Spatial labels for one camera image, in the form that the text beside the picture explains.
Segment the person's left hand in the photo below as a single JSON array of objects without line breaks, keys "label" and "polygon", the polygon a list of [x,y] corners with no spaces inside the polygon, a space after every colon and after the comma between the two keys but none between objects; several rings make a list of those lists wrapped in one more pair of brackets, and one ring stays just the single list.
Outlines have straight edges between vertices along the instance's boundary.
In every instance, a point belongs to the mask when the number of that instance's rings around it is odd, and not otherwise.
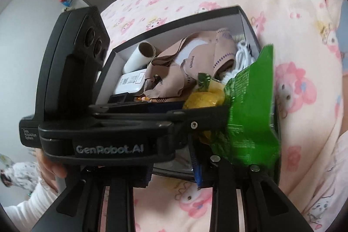
[{"label": "person's left hand", "polygon": [[65,179],[67,170],[62,164],[50,161],[42,149],[35,150],[38,166],[42,179],[56,192],[58,192],[56,179]]}]

